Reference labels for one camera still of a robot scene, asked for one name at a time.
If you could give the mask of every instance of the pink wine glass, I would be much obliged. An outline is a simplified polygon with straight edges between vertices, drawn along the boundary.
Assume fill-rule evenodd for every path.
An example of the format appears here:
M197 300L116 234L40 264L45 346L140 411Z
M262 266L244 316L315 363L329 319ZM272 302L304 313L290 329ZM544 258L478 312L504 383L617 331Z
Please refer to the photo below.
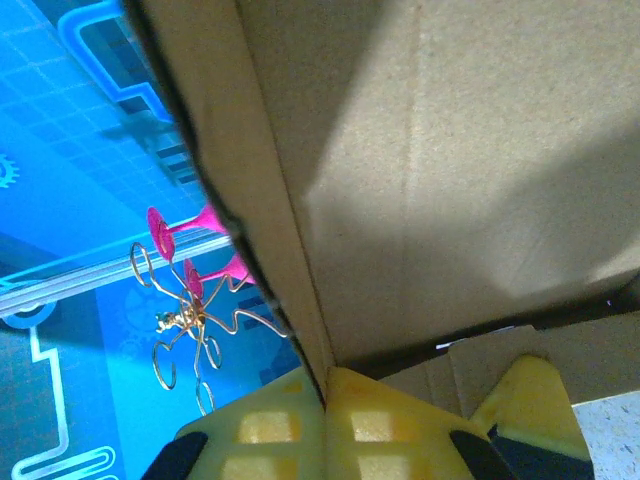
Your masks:
M193 266L193 262L190 259L184 261L184 277L189 290L198 297L202 298L204 295L204 283L213 280L214 278L220 278L224 275L229 275L236 280L240 280L244 283L251 283L255 285L255 280L249 273L247 266L244 264L240 256L235 253L231 260L222 270L209 273L208 275L200 275L196 268Z
M227 229L222 226L218 215L210 205L205 206L193 220L171 228L164 221L160 212L154 207L150 207L147 210L147 222L149 223L149 231L156 249L162 255L162 258L167 261L171 261L176 252L176 244L173 240L173 234L176 232L200 227L208 228L218 233L227 233Z

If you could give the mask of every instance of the white line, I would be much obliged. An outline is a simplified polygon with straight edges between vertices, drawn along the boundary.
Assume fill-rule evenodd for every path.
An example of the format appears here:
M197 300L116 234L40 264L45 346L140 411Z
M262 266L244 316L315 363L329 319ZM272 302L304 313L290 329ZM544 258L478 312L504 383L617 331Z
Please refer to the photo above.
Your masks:
M69 448L69 428L67 426L67 413L64 407L64 392L62 390L62 375L60 373L60 357L58 356L58 349L52 348L45 352L40 351L40 339L38 338L37 327L31 327L29 329L29 343L31 345L31 361L33 363L37 363L42 360L49 360L49 365L51 367L53 403L55 405L56 420L58 423L58 446L17 462L11 470L12 480L37 480L92 460L99 460L99 462L85 465L79 470L66 473L57 478L59 480L79 480L107 470L114 464L116 454L113 448L104 446L93 449L89 452L75 455L66 460L61 460L54 464L32 470L28 473L23 473L27 468L34 467L42 462L61 456ZM117 477L113 475L103 478L105 480L118 480Z

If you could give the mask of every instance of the cardboard edge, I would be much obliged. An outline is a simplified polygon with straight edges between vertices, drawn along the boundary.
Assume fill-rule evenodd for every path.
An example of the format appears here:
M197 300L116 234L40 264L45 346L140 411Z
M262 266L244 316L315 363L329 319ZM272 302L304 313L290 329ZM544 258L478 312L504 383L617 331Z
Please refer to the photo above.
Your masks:
M431 402L470 417L522 355L549 360L572 404L640 390L640 313L547 330L531 325L462 340L437 358L382 379L411 393L426 389ZM421 372L430 372L424 387Z
M166 81L180 99L178 112L172 111L188 132L209 198L222 207L234 243L244 251L251 245L250 260L259 259L259 264L248 261L249 268L263 292L273 292L267 296L272 307L284 310L324 396L326 372L335 363L332 347L235 4L200 1L184 8L168 0L135 3L128 7L151 26L147 43L155 44ZM186 35L194 31L199 35ZM269 195L262 194L264 185ZM269 272L267 283L262 272Z

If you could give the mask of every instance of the cardboard box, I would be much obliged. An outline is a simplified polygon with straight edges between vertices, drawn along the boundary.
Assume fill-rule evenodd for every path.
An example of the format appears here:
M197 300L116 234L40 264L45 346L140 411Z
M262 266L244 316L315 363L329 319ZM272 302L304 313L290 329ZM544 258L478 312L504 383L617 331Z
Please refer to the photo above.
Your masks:
M131 2L207 193L321 391L331 365L632 278L640 7L614 3ZM638 325L483 335L387 382L468 415L533 352L586 401L640 388Z

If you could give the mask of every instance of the speckled surface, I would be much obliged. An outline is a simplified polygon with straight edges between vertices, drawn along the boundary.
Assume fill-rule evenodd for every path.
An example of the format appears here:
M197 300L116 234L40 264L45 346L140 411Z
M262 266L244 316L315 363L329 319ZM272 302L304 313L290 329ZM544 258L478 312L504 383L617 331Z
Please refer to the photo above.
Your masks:
M574 407L597 480L640 479L640 391Z

